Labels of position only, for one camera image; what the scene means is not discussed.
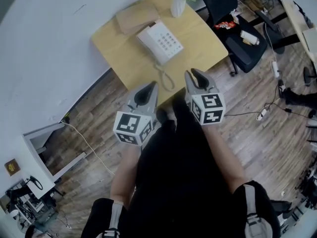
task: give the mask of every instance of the white cord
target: white cord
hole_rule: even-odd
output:
[[[114,172],[112,172],[112,171],[105,165],[105,163],[102,161],[102,159],[99,158],[99,156],[96,154],[96,152],[94,151],[94,149],[88,144],[88,142],[87,142],[87,140],[85,139],[85,137],[84,137],[73,125],[68,124],[68,123],[65,123],[65,122],[63,122],[63,121],[60,121],[60,122],[62,122],[62,123],[65,124],[65,125],[68,125],[68,126],[72,127],[79,135],[81,135],[82,138],[85,140],[86,144],[90,147],[90,149],[93,151],[93,153],[96,155],[96,157],[102,162],[102,164],[105,166],[105,168],[106,168],[111,174],[114,175]]]
[[[242,13],[243,13],[243,9],[242,9],[242,7],[241,7],[240,5],[238,5],[238,7],[241,9],[240,14],[242,14]]]
[[[271,44],[272,53],[273,53],[273,56],[274,56],[275,61],[276,61],[276,63],[277,63],[277,59],[276,59],[276,56],[275,56],[275,52],[274,52],[274,49],[273,49],[273,45],[272,45],[271,39],[269,38],[269,35],[267,34],[266,23],[265,23],[265,32],[266,32],[266,35],[267,35],[267,37],[268,37],[269,43]]]
[[[155,64],[154,64],[154,67],[155,67],[155,69],[157,69],[157,70],[159,71],[159,76],[160,76],[160,79],[161,79],[161,81],[162,81],[162,86],[163,86],[163,88],[164,88],[166,91],[168,91],[168,92],[174,92],[174,90],[175,90],[175,83],[174,83],[173,79],[165,72],[165,70],[162,68],[162,66],[158,65],[157,63],[155,63]],[[167,79],[170,81],[170,83],[171,83],[171,85],[172,85],[171,88],[169,88],[169,87],[166,86],[164,78],[167,78]]]
[[[249,10],[250,10],[250,12],[252,12],[254,15],[256,15],[256,13],[254,12],[254,11],[252,11],[251,9],[250,9],[250,7],[248,7],[247,5],[245,5],[244,3],[242,3],[240,0],[238,0],[241,4],[243,4],[246,8],[248,8]]]
[[[300,86],[296,86],[296,87],[292,88],[291,90],[300,88],[300,87],[302,87],[303,85],[310,85],[310,84],[313,83],[316,79],[317,79],[317,78],[315,78],[314,80],[312,80],[309,84],[302,84],[302,85],[300,85]]]

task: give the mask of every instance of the black shoe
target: black shoe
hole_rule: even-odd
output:
[[[300,95],[294,93],[291,88],[287,88],[283,91],[283,98],[286,105],[304,106]]]
[[[315,115],[316,115],[316,110],[312,109],[312,110],[309,112],[308,117],[309,117],[310,119],[312,119]]]
[[[283,92],[285,91],[285,85],[284,85],[284,82],[283,82],[283,80],[282,79],[280,79],[279,81],[278,81],[278,93],[279,93],[279,97],[281,98],[281,99],[284,99],[284,95],[283,95]]]
[[[165,123],[166,121],[168,121],[168,115],[167,112],[164,109],[159,108],[157,110],[157,119],[160,122],[160,124]]]
[[[186,89],[181,89],[178,93],[176,93],[172,99],[172,106],[174,113],[178,111],[182,112],[184,108],[187,108],[187,104],[185,101]]]

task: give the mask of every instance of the wooden desk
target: wooden desk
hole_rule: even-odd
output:
[[[309,51],[309,47],[303,35],[303,31],[309,29],[304,19],[304,16],[298,11],[298,8],[294,4],[293,0],[282,0],[282,3],[288,18],[291,21],[293,28],[295,29],[299,41],[303,45],[304,50],[306,51],[307,55],[312,60],[312,62],[317,62],[315,55]]]
[[[39,154],[34,148],[33,142],[36,142],[39,137],[42,137],[51,132],[63,128],[64,124],[56,123],[51,126],[38,129],[36,131],[22,135],[23,141],[25,143],[25,150],[19,155],[18,164],[21,167],[22,178],[26,180],[30,176],[35,177],[43,186],[43,189],[38,189],[32,182],[28,183],[28,187],[33,192],[33,194],[40,199],[44,194],[46,194],[50,189],[55,186],[55,181],[59,179],[64,173],[70,170],[75,164],[86,157],[86,153],[83,152],[55,175],[53,175],[49,169],[45,166],[44,162],[41,160]]]
[[[206,71],[228,55],[218,37],[190,6],[186,5],[179,18],[173,18],[169,10],[170,0],[138,2],[142,1],[151,1],[155,5],[162,22],[184,47],[163,67],[175,82],[175,92],[185,86],[186,70],[197,68]],[[92,40],[128,90],[157,81],[159,105],[175,92],[168,92],[162,87],[159,72],[154,68],[154,58],[135,35],[123,35],[113,18],[92,36]]]

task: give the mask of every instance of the wooden floor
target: wooden floor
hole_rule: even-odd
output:
[[[270,16],[272,18],[281,12],[283,9],[276,6]],[[246,8],[243,16],[247,20],[254,18]],[[294,33],[288,19],[282,20],[279,25],[286,36]],[[263,33],[262,24],[257,29]],[[310,88],[301,86],[304,83],[303,67],[312,69],[301,44],[287,46],[285,53],[276,57],[288,87],[299,87],[294,90],[296,93],[316,91],[315,83]],[[229,72],[233,68],[229,58],[209,70],[218,88],[224,93],[227,114],[258,111],[265,102],[273,100],[277,84],[270,68],[270,61],[273,59],[272,50],[268,48],[259,64],[248,74],[240,71],[236,77],[230,77]],[[120,110],[126,96],[127,90],[111,70],[70,113],[71,124],[86,137],[97,155],[113,172],[120,162],[124,145],[117,142],[112,126],[116,111]],[[277,103],[285,106],[281,100]],[[169,103],[165,106],[171,111]],[[302,107],[292,109],[303,115],[307,115],[309,111]],[[271,199],[294,202],[297,196],[294,187],[298,184],[302,170],[311,160],[311,149],[306,142],[309,131],[305,124],[304,117],[287,114],[272,106],[261,122],[256,121],[255,114],[226,117],[219,125],[219,130],[241,160],[250,179],[261,183]],[[63,212],[60,212],[59,220],[51,226],[51,232],[60,237],[80,237],[94,200],[109,196],[112,175],[91,154],[83,139],[69,127],[51,137],[48,149],[45,158],[53,174],[82,151],[89,154],[63,175],[57,186],[59,190],[66,192],[65,197],[58,201],[58,209],[65,212],[72,229],[66,228],[62,223],[66,222]]]

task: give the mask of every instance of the white wall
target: white wall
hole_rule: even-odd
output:
[[[14,220],[0,207],[0,237],[1,238],[24,238],[25,235],[18,229],[17,220]]]
[[[135,1],[15,0],[0,24],[0,195],[20,179],[4,169],[20,135],[59,121],[106,72],[90,37]]]

